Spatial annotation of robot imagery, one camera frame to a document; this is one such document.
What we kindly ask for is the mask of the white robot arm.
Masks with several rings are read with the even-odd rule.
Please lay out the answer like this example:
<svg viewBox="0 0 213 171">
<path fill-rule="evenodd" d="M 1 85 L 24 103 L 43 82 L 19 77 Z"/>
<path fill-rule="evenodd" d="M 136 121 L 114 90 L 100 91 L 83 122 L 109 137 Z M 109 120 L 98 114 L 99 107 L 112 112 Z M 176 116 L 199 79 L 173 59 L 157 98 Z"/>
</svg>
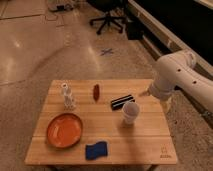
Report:
<svg viewBox="0 0 213 171">
<path fill-rule="evenodd" d="M 213 113 L 213 80 L 196 72 L 196 63 L 196 55 L 190 50 L 161 56 L 155 64 L 156 77 L 141 96 L 152 95 L 167 101 L 175 87 L 179 87 Z"/>
</svg>

